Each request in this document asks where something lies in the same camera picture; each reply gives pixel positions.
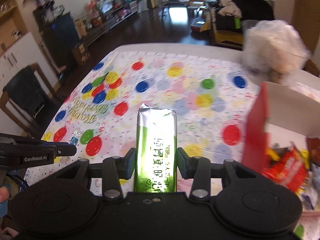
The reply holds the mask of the gloved left hand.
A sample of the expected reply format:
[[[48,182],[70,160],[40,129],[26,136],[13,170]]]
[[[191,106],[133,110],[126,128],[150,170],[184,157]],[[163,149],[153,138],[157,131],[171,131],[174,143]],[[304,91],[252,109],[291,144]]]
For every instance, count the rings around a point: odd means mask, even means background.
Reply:
[[[4,217],[8,213],[10,190],[11,186],[9,184],[0,187],[0,217]]]

